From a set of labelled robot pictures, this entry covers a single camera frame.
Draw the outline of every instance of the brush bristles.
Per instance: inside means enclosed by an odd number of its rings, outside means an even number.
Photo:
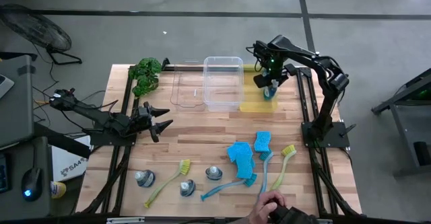
[[[261,153],[261,155],[259,156],[259,159],[261,159],[262,161],[265,161],[270,154],[271,154],[271,150],[269,150],[269,152]]]
[[[287,146],[283,150],[281,150],[281,154],[283,154],[283,156],[286,156],[287,154],[292,152],[296,152],[294,145]]]
[[[180,162],[180,173],[186,175],[190,170],[190,159],[181,160]]]
[[[244,184],[247,187],[250,187],[255,183],[256,178],[257,178],[257,174],[252,174],[251,177],[244,182]]]

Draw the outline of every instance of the brush handle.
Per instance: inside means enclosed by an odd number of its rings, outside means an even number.
[[[271,190],[276,190],[280,186],[280,184],[283,182],[284,171],[286,170],[286,165],[288,164],[289,158],[290,158],[289,155],[284,157],[283,168],[281,169],[281,173],[278,176],[277,181],[275,181],[274,184],[272,185]]]
[[[263,162],[263,181],[262,181],[262,188],[261,188],[261,193],[264,193],[264,191],[266,191],[267,189],[267,172],[268,172],[268,163],[269,160],[271,160],[271,158],[274,156],[274,152],[271,152],[267,159],[265,159],[265,161]]]
[[[217,186],[214,189],[210,190],[207,194],[201,195],[201,200],[204,201],[206,198],[208,198],[208,197],[212,196],[213,194],[215,194],[215,193],[223,190],[224,188],[231,187],[231,186],[241,185],[241,184],[244,184],[245,182],[246,182],[246,180],[240,180],[240,181],[237,181],[237,182],[233,182],[233,183],[228,183],[228,184],[223,184],[221,186]]]
[[[149,208],[151,203],[153,203],[153,201],[156,199],[157,195],[159,195],[160,191],[171,181],[173,181],[173,179],[175,179],[176,177],[178,177],[180,175],[180,172],[178,171],[177,173],[175,173],[172,177],[170,177],[167,181],[165,181],[162,185],[160,185],[159,187],[157,187],[153,194],[151,194],[151,196],[148,198],[147,202],[145,202],[144,206],[146,208]]]

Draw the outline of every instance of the artificial plant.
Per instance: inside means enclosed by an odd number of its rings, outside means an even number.
[[[129,70],[129,76],[137,80],[132,89],[135,97],[139,98],[157,89],[159,79],[157,73],[162,71],[162,65],[155,58],[142,59],[137,65]]]

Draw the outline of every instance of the scrub brush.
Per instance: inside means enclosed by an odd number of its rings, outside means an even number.
[[[262,187],[260,194],[264,193],[267,189],[267,172],[268,172],[268,163],[269,160],[274,156],[274,153],[272,151],[262,153],[259,158],[263,160],[263,181],[262,181]]]
[[[210,190],[207,194],[202,194],[201,195],[201,200],[204,201],[206,198],[212,196],[213,194],[223,190],[224,188],[227,187],[231,187],[231,186],[237,186],[237,185],[241,185],[241,184],[245,184],[247,187],[252,186],[255,181],[256,181],[256,174],[252,174],[251,177],[249,179],[243,179],[237,182],[233,182],[233,183],[228,183],[228,184],[223,184],[221,186],[217,186],[214,189]]]
[[[151,203],[153,203],[153,201],[156,199],[157,195],[159,194],[159,192],[169,183],[171,182],[173,179],[175,179],[176,177],[178,177],[180,174],[184,174],[186,175],[190,170],[190,159],[187,160],[181,160],[180,165],[178,167],[178,171],[176,171],[176,173],[170,177],[167,181],[165,181],[165,183],[163,183],[161,186],[157,187],[156,190],[153,192],[153,194],[150,196],[150,198],[147,200],[147,202],[145,202],[145,204],[143,204],[146,208],[149,208]]]
[[[290,145],[285,147],[283,150],[281,150],[281,154],[284,155],[283,168],[281,169],[281,173],[278,176],[277,181],[275,181],[274,184],[272,185],[271,190],[277,189],[278,186],[280,186],[281,182],[283,182],[284,171],[286,170],[286,164],[288,164],[289,158],[291,158],[291,156],[296,154],[295,146]]]

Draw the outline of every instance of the clear plastic container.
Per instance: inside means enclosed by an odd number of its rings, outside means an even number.
[[[244,98],[244,68],[238,57],[207,57],[203,62],[203,101],[212,112],[237,111]]]
[[[175,65],[170,102],[178,111],[204,111],[202,72],[181,71],[181,67],[201,65],[199,61],[184,61]]]

